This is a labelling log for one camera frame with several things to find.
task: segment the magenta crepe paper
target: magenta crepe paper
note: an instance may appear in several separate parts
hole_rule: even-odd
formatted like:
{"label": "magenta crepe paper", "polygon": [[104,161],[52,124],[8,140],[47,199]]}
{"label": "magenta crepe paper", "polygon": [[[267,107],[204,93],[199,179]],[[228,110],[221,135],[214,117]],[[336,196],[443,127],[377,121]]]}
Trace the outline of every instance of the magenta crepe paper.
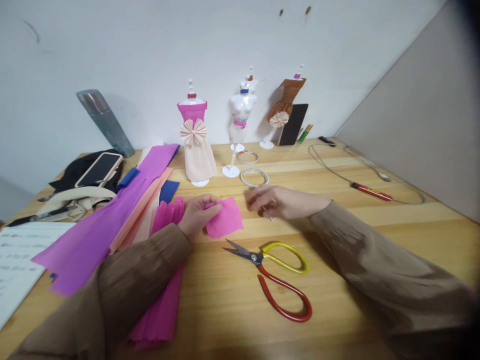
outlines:
{"label": "magenta crepe paper", "polygon": [[[170,223],[178,224],[184,212],[182,197],[177,196],[175,202],[171,203],[162,201],[155,213],[152,234]],[[156,302],[131,331],[129,338],[135,342],[136,349],[153,348],[162,341],[171,341],[174,338],[183,268],[183,265],[180,266]]]}
{"label": "magenta crepe paper", "polygon": [[212,202],[204,208],[208,209],[216,204],[222,204],[223,207],[217,215],[212,217],[210,221],[206,223],[206,231],[212,239],[221,238],[244,228],[240,209],[233,196],[230,196],[225,200]]}
{"label": "magenta crepe paper", "polygon": [[70,296],[92,276],[107,257],[110,244],[152,181],[167,168],[178,144],[154,146],[140,164],[140,173],[106,206],[68,230],[32,261],[58,275],[53,292]]}
{"label": "magenta crepe paper", "polygon": [[205,103],[194,105],[180,105],[180,103],[178,103],[176,106],[178,107],[178,110],[180,110],[183,121],[186,122],[191,119],[193,127],[195,127],[197,119],[204,120],[205,118],[205,110],[207,110],[206,101]]}

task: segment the scissor blade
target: scissor blade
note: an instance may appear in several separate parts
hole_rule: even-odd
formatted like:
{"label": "scissor blade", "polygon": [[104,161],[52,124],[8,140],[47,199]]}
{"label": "scissor blade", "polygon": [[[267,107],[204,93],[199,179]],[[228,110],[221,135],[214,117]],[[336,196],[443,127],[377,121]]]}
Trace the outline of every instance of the scissor blade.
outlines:
{"label": "scissor blade", "polygon": [[240,254],[250,256],[250,251],[248,251],[246,248],[241,247],[240,245],[238,245],[238,244],[236,244],[233,241],[230,241],[228,239],[225,239],[225,240],[227,240],[230,245],[232,245],[235,249],[237,249]]}
{"label": "scissor blade", "polygon": [[232,254],[235,254],[241,258],[244,258],[244,259],[247,259],[247,260],[250,260],[250,253],[248,254],[244,254],[244,253],[241,253],[240,251],[238,250],[234,250],[234,249],[228,249],[226,247],[223,248],[224,250],[227,250],[229,253],[232,253]]}

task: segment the pink paper dress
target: pink paper dress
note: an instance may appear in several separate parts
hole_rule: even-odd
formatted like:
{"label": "pink paper dress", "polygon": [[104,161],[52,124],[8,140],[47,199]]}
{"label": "pink paper dress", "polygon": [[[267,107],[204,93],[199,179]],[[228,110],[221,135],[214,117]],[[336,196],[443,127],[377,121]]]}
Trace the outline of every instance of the pink paper dress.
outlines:
{"label": "pink paper dress", "polygon": [[192,182],[199,182],[217,176],[212,147],[207,140],[207,126],[204,122],[207,102],[192,105],[177,104],[183,117],[180,136],[185,142],[186,176]]}

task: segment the gray water bottle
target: gray water bottle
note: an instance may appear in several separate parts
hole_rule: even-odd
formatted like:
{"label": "gray water bottle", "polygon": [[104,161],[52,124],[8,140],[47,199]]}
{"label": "gray water bottle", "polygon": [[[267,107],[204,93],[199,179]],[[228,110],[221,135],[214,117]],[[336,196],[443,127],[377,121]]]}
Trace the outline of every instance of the gray water bottle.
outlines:
{"label": "gray water bottle", "polygon": [[124,158],[131,157],[135,150],[100,91],[83,90],[77,92],[76,97],[111,146]]}

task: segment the yellow scissor handle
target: yellow scissor handle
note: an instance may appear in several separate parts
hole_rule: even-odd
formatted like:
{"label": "yellow scissor handle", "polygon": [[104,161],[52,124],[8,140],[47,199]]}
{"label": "yellow scissor handle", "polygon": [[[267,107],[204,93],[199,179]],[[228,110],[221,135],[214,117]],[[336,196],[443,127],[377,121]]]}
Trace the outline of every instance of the yellow scissor handle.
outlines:
{"label": "yellow scissor handle", "polygon": [[[280,260],[279,258],[273,256],[273,255],[270,255],[269,253],[267,253],[268,250],[270,250],[271,248],[274,248],[274,247],[282,247],[282,248],[285,248],[285,249],[288,249],[290,250],[292,253],[294,253],[296,255],[297,258],[300,259],[300,262],[301,262],[301,268],[296,268],[296,267],[293,267],[293,266],[290,266],[288,265],[286,262],[283,262],[282,260]],[[293,271],[294,273],[297,273],[297,274],[305,274],[306,272],[309,271],[309,265],[307,264],[307,261],[305,260],[305,258],[303,257],[303,255],[301,253],[299,253],[297,250],[295,250],[294,247],[291,247],[290,245],[287,245],[286,243],[283,243],[283,242],[280,242],[280,241],[273,241],[265,246],[263,246],[261,248],[262,252],[263,252],[263,258],[264,259],[270,259],[270,260],[273,260],[274,262],[276,262],[278,265],[280,266],[283,266],[284,268],[288,269],[288,270],[291,270]]]}

